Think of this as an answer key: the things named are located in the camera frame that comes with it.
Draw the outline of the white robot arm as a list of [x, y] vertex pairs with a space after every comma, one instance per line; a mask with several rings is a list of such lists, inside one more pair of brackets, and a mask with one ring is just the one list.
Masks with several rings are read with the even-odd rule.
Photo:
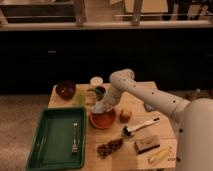
[[149, 104], [179, 125], [176, 171], [213, 171], [213, 99], [193, 101], [138, 84], [131, 69], [113, 72], [104, 103], [116, 106], [124, 92]]

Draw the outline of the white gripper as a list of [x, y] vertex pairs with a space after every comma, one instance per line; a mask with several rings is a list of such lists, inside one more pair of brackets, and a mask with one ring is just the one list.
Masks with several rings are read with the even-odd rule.
[[122, 94], [122, 91], [110, 86], [104, 95], [103, 102], [111, 106], [116, 106], [120, 102]]

